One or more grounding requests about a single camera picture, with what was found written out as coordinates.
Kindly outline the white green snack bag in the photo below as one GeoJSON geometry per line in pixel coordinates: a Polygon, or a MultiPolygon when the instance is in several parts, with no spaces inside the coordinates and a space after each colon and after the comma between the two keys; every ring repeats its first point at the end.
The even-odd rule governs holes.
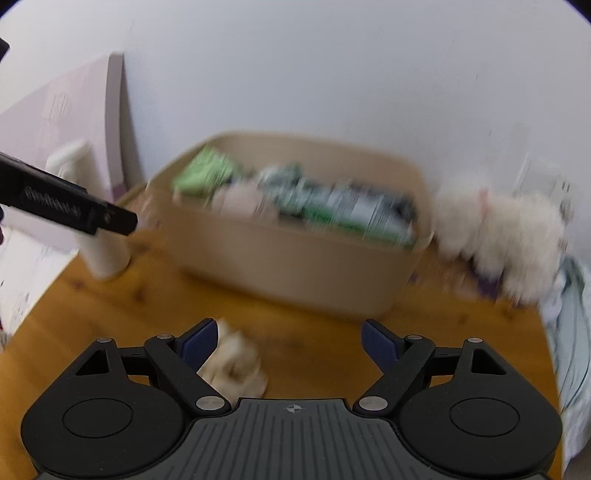
{"type": "Polygon", "coordinates": [[[256,186],[284,217],[403,248],[417,242],[418,211],[409,194],[351,179],[322,184],[305,176],[297,163],[264,168],[256,174],[256,186]]]}

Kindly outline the white thermos bottle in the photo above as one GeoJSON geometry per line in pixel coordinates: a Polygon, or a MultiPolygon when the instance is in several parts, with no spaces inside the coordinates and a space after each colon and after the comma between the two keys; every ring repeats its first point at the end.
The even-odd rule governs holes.
{"type": "Polygon", "coordinates": [[[79,255],[98,280],[121,274],[129,265],[131,253],[126,237],[135,231],[137,216],[102,198],[103,190],[91,144],[75,140],[49,155],[49,173],[81,190],[84,229],[77,234],[79,255]]]}

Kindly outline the white fluffy plush dog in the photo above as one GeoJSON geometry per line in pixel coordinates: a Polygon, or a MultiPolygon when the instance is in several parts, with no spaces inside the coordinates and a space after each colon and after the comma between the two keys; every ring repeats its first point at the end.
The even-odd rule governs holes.
{"type": "Polygon", "coordinates": [[[565,223],[538,193],[510,194],[468,180],[442,185],[433,197],[434,234],[446,259],[471,261],[503,295],[533,304],[548,294],[560,268],[565,223]]]}

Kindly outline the white wall socket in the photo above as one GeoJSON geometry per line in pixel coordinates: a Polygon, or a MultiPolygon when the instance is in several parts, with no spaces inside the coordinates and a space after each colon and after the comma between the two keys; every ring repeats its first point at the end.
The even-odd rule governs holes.
{"type": "Polygon", "coordinates": [[[514,186],[515,193],[538,192],[560,205],[563,201],[575,202],[579,197],[578,187],[555,163],[527,154],[514,186]]]}

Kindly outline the pink sock ball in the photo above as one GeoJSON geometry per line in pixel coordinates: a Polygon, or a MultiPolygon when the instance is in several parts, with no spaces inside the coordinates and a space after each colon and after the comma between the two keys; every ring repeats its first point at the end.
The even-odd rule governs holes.
{"type": "Polygon", "coordinates": [[[246,220],[276,221],[280,216],[273,202],[252,182],[219,187],[211,199],[211,210],[246,220]]]}

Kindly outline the beige plastic storage bin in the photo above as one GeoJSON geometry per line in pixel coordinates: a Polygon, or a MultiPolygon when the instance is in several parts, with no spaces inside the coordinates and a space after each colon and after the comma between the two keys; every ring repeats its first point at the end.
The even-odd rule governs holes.
{"type": "Polygon", "coordinates": [[[158,172],[146,193],[169,254],[182,269],[252,295],[349,317],[386,315],[433,238],[430,194],[418,165],[404,156],[310,136],[219,133],[158,172]],[[247,169],[297,162],[322,183],[354,179],[407,193],[418,210],[419,239],[413,249],[403,249],[290,221],[221,216],[195,198],[174,201],[173,178],[205,146],[247,169]]]}

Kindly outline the cream satin scrunchie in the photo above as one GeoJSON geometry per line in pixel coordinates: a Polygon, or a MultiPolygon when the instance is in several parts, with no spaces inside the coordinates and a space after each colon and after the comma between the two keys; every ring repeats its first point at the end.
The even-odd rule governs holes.
{"type": "Polygon", "coordinates": [[[216,325],[217,347],[197,374],[232,406],[240,398],[262,398],[267,376],[256,345],[224,319],[217,319],[216,325]]]}

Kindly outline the light striped clothes pile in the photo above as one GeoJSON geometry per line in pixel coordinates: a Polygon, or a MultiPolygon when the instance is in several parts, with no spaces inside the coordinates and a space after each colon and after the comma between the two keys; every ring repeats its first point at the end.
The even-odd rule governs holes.
{"type": "Polygon", "coordinates": [[[564,256],[538,311],[555,373],[567,466],[590,440],[590,268],[564,256]]]}

